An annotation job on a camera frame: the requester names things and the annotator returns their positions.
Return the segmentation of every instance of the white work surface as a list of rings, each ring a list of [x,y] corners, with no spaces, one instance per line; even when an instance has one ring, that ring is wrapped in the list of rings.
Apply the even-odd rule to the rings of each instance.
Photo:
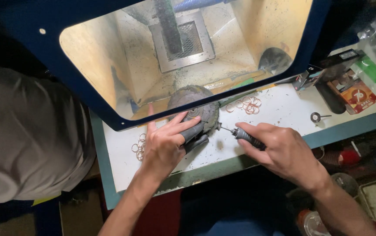
[[[376,84],[369,85],[369,87],[376,95]],[[296,92],[291,84],[282,84],[248,96],[254,96],[262,101],[259,114],[248,115],[243,109],[238,108],[235,108],[234,112],[228,113],[223,107],[220,109],[219,122],[222,122],[224,127],[235,128],[236,122],[247,122],[252,125],[265,122],[280,127],[293,128],[304,136],[376,113],[375,103],[357,115],[349,115],[348,112],[341,115],[333,114],[315,87]],[[310,114],[313,112],[332,115],[332,117],[322,118],[321,122],[314,124],[310,120]],[[160,127],[165,122],[157,122],[156,126]],[[132,152],[131,146],[138,142],[140,134],[146,132],[146,126],[116,132],[103,123],[103,128],[116,191],[125,190],[141,165],[136,154]],[[212,131],[209,139],[210,142],[204,147],[197,148],[186,155],[173,173],[200,168],[243,154],[242,149],[238,147],[238,143],[229,131],[223,129]]]

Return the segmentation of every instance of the hand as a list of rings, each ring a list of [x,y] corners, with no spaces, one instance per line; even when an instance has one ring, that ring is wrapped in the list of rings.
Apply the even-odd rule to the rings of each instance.
[[[290,180],[310,193],[330,181],[326,169],[313,156],[311,149],[297,131],[267,123],[252,126],[241,122],[236,123],[236,126],[264,142],[267,148],[265,151],[259,151],[249,142],[238,140],[248,156],[276,175]]]
[[[164,126],[157,128],[155,121],[148,123],[146,133],[146,146],[140,173],[155,184],[161,184],[175,169],[176,165],[185,156],[184,137],[179,134],[201,121],[201,117],[186,122],[181,121],[188,112],[175,116]],[[153,114],[153,107],[149,105],[149,114]]]

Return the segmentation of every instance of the metal mesh grate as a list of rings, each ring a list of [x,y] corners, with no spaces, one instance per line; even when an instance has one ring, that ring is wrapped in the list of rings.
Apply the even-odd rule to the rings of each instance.
[[[164,48],[166,50],[168,61],[173,61],[179,58],[188,57],[191,55],[195,55],[197,53],[204,52],[203,47],[201,46],[200,37],[198,35],[197,27],[194,21],[178,25],[178,29],[183,43],[182,52],[176,54],[170,53],[168,49],[168,43],[166,42],[165,37],[162,36],[164,39]]]

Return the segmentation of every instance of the dust collection hood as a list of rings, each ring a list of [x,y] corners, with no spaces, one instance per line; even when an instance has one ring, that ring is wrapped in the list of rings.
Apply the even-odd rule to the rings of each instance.
[[[116,131],[303,72],[328,0],[37,0],[0,22]],[[252,83],[233,88],[245,80]],[[180,88],[206,97],[168,108]],[[147,104],[155,114],[147,115]]]

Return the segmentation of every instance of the rotary tool handpiece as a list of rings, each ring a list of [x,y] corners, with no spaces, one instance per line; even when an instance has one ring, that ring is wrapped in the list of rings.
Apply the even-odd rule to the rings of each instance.
[[[257,148],[260,151],[265,151],[265,144],[256,138],[250,136],[248,133],[246,133],[242,128],[235,128],[232,131],[232,135],[235,137],[235,139],[244,139],[248,141],[252,146]]]

